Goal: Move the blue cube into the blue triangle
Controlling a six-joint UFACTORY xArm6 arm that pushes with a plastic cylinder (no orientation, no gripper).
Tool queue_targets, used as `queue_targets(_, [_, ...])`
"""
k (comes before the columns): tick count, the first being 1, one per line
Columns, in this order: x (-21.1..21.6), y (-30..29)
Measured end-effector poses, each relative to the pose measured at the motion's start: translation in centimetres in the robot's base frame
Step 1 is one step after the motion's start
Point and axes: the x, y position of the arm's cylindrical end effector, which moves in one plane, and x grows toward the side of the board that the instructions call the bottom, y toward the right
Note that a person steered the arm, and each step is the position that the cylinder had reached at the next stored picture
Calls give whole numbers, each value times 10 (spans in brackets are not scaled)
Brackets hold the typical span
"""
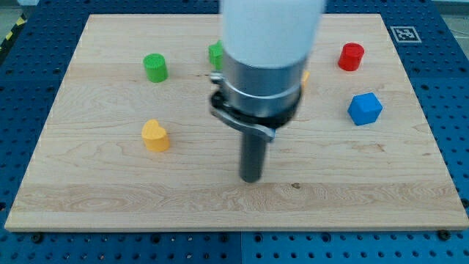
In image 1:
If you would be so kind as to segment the orange block behind arm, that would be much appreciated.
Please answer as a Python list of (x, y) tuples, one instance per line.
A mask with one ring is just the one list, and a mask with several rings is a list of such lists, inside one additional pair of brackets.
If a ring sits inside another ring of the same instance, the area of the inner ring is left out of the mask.
[(308, 81), (309, 81), (309, 77), (310, 77), (310, 72), (307, 71), (307, 70), (304, 70), (302, 78), (301, 78), (301, 88), (302, 89), (304, 89), (307, 86)]

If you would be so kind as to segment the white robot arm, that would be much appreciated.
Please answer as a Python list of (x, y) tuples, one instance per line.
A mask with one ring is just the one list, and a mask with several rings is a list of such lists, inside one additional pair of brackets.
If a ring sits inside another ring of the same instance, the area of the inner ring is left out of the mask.
[(239, 176), (262, 176), (266, 146), (296, 114), (326, 0), (221, 2), (222, 68), (210, 112), (241, 132)]

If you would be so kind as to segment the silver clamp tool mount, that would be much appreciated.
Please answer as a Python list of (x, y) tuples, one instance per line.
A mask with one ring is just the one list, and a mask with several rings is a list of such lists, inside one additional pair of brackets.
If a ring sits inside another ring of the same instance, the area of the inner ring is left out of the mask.
[(210, 98), (210, 113), (237, 131), (273, 141), (276, 129), (297, 111), (305, 63), (303, 57), (278, 67), (253, 66), (225, 51), (222, 70), (210, 75), (218, 85)]

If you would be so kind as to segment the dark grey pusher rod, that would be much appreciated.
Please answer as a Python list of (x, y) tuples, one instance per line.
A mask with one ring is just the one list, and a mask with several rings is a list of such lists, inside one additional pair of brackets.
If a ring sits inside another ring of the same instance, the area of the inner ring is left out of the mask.
[(262, 177), (268, 141), (260, 136), (244, 133), (241, 137), (240, 177), (255, 183)]

